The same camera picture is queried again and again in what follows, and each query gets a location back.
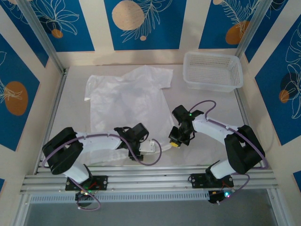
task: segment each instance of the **white table surface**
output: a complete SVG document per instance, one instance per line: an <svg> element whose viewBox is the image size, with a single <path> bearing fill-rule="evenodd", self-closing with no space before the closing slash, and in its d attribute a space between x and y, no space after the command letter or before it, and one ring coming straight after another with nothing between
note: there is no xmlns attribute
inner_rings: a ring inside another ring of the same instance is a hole
<svg viewBox="0 0 301 226"><path fill-rule="evenodd" d="M77 132L90 132L90 102L84 101L85 87L88 78L93 75L122 76L140 65L109 65L109 66L72 66L67 75L62 97L55 116L50 138L65 127L73 127ZM210 112L209 117L229 125L242 126L243 120L234 92L222 93L204 90L188 89L182 75L182 65L154 65L155 67L174 70L171 88L163 89L170 111L178 105L190 109L203 100L214 100L217 107ZM204 103L198 108L206 112L212 103ZM189 146L181 145L164 151L157 165L210 165L217 160L226 158L225 147L211 137L197 133L197 138ZM158 154L145 155L144 161L155 161ZM137 165L130 159L102 162L98 165Z"/></svg>

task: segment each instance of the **white t-shirt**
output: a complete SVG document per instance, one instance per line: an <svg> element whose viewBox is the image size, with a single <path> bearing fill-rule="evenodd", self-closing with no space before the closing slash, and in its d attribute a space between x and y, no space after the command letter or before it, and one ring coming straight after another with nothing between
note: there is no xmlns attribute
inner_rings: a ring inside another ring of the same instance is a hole
<svg viewBox="0 0 301 226"><path fill-rule="evenodd" d="M115 127L133 127L142 123L149 139L157 139L163 150L169 149L168 135L174 122L161 89L169 88L173 70L139 67L122 77L92 75L86 85L85 100L90 99L91 132L106 132ZM111 151L99 161L127 157L127 151Z"/></svg>

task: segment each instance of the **metal vent grille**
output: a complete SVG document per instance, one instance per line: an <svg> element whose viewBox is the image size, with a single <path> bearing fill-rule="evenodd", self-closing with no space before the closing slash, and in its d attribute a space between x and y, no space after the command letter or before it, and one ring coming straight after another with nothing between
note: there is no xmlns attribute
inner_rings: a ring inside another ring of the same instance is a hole
<svg viewBox="0 0 301 226"><path fill-rule="evenodd" d="M197 192L151 192L151 193L107 193L96 194L100 202L155 202L155 201L189 201L209 200L208 191ZM73 203L75 194L33 195L32 204L37 203Z"/></svg>

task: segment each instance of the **gray floor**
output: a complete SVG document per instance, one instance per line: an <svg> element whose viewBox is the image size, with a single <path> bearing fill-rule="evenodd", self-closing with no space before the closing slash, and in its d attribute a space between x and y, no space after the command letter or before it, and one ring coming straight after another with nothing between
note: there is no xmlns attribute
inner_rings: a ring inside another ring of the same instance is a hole
<svg viewBox="0 0 301 226"><path fill-rule="evenodd" d="M31 204L25 226L274 226L264 190L243 190L220 206L208 201L103 203L94 212L76 204Z"/></svg>

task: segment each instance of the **white plastic basket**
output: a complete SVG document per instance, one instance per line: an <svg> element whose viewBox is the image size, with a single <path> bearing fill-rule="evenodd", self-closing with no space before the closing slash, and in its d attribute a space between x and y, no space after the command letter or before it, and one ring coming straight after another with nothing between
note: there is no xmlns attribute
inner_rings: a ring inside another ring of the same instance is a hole
<svg viewBox="0 0 301 226"><path fill-rule="evenodd" d="M243 71L237 56L188 52L184 57L184 81L190 89L231 92L243 86Z"/></svg>

